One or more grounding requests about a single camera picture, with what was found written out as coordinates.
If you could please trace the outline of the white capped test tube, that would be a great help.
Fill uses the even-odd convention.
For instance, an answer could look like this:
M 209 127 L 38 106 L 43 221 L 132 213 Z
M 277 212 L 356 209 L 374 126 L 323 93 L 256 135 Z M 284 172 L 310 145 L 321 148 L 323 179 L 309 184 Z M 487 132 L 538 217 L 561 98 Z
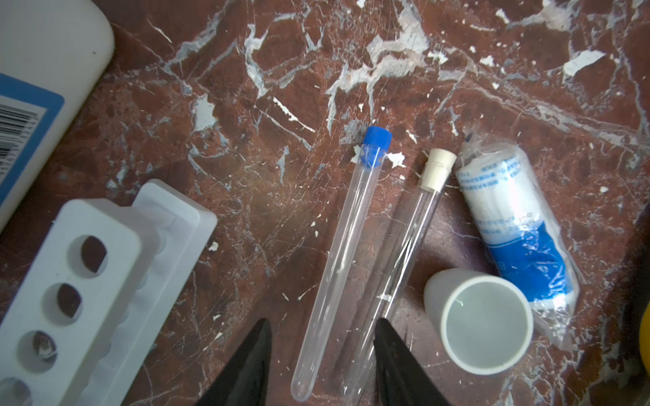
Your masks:
M 357 405 L 362 399 L 375 366 L 375 325 L 380 318 L 391 318 L 401 301 L 455 161 L 452 152 L 431 150 L 416 190 L 400 203 L 398 223 L 381 247 L 359 300 L 350 344 L 342 355 L 340 383 L 345 405 Z

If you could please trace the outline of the blue capped test tube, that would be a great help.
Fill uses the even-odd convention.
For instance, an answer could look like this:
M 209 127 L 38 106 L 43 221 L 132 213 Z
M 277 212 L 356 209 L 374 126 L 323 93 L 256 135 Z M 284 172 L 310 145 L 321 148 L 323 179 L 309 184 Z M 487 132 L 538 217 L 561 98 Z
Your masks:
M 386 129 L 371 126 L 360 147 L 290 386 L 297 402 L 311 397 L 392 138 Z

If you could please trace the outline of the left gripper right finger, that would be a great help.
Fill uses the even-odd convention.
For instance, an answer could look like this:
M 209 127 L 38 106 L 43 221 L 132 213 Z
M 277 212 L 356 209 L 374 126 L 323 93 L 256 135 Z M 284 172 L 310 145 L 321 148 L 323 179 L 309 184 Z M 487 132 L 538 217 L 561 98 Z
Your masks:
M 377 320 L 373 344 L 382 405 L 450 405 L 387 319 Z

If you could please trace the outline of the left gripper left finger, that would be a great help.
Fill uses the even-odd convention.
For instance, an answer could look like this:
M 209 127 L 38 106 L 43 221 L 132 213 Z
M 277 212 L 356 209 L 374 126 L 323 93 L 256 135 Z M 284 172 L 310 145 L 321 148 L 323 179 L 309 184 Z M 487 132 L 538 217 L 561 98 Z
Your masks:
M 270 321 L 258 320 L 196 406 L 265 405 L 272 342 Z

